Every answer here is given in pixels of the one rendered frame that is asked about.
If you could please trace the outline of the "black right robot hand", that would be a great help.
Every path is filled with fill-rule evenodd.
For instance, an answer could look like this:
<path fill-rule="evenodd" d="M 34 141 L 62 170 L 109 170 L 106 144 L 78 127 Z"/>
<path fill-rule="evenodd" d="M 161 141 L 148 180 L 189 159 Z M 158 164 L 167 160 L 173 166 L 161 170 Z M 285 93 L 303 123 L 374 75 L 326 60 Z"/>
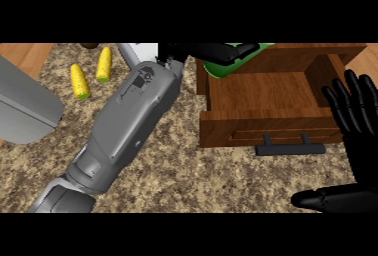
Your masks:
<path fill-rule="evenodd" d="M 378 214 L 378 88 L 366 74 L 344 72 L 346 82 L 324 86 L 334 119 L 343 134 L 356 182 L 297 192 L 291 204 L 322 213 Z"/>

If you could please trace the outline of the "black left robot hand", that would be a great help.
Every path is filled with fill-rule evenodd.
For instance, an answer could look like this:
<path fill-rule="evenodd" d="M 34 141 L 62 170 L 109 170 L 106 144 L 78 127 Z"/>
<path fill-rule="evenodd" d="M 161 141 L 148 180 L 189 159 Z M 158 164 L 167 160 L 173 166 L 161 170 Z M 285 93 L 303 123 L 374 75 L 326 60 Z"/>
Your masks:
<path fill-rule="evenodd" d="M 185 62 L 192 56 L 222 66 L 229 66 L 236 59 L 244 59 L 259 49 L 259 43 L 241 43 L 236 46 L 226 43 L 160 43 L 157 63 L 164 65 L 170 60 Z"/>

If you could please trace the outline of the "green cup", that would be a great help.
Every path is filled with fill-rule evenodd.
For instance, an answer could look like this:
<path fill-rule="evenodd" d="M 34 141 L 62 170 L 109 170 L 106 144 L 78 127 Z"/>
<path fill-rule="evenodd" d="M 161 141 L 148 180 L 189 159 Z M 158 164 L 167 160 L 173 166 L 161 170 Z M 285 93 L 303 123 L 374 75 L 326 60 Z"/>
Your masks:
<path fill-rule="evenodd" d="M 260 49 L 253 52 L 244 59 L 236 59 L 235 63 L 229 66 L 219 65 L 213 62 L 204 62 L 204 69 L 214 78 L 225 78 L 241 66 L 264 51 L 267 47 L 273 46 L 273 43 L 262 43 Z"/>

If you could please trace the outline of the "brown wooden drawer box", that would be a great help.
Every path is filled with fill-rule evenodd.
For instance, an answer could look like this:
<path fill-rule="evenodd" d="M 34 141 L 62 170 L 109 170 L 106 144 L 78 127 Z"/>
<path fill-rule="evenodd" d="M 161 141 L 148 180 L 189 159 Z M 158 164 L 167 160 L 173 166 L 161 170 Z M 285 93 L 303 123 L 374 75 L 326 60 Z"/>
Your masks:
<path fill-rule="evenodd" d="M 303 71 L 245 72 L 214 78 L 198 63 L 198 89 L 208 111 L 284 110 L 328 107 L 322 87 L 343 79 L 337 54 L 318 55 Z"/>

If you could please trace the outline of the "brown wooden drawer front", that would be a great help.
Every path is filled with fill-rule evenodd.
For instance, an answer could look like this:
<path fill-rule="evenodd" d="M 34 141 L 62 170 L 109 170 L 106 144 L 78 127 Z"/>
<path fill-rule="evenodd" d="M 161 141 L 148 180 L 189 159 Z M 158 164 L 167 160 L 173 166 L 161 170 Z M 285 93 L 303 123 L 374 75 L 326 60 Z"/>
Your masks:
<path fill-rule="evenodd" d="M 263 143 L 297 144 L 306 133 L 313 143 L 340 143 L 341 133 L 329 108 L 202 111 L 200 146 L 238 147 Z"/>

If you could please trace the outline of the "white and grey appliance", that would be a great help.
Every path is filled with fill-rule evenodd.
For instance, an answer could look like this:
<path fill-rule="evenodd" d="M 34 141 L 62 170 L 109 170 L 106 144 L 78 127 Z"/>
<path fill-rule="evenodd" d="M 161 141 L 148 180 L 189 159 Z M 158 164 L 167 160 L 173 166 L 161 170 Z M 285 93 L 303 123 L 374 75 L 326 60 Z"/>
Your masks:
<path fill-rule="evenodd" d="M 157 61 L 157 43 L 118 43 L 118 50 L 130 68 L 143 61 Z"/>

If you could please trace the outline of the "brown wooden cabinet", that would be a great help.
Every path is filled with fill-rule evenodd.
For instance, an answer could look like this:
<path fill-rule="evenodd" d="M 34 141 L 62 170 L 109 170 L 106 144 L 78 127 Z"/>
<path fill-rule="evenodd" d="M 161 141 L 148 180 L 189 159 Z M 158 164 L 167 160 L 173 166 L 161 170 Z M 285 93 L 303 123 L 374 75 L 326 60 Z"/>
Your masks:
<path fill-rule="evenodd" d="M 365 43 L 276 43 L 238 68 L 235 74 L 301 72 L 319 55 L 337 54 L 347 64 L 365 50 Z"/>

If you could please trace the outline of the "yellow corn cob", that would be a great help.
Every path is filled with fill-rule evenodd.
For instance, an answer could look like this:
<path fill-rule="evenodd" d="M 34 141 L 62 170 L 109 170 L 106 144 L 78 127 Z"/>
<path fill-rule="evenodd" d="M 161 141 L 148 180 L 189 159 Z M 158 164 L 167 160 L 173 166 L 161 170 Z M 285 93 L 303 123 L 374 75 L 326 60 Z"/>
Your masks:
<path fill-rule="evenodd" d="M 98 59 L 96 80 L 99 82 L 109 81 L 111 66 L 112 66 L 112 50 L 109 47 L 105 47 L 101 51 L 101 55 Z"/>
<path fill-rule="evenodd" d="M 90 96 L 90 90 L 84 72 L 78 64 L 71 65 L 71 86 L 74 97 L 80 100 L 86 99 Z"/>

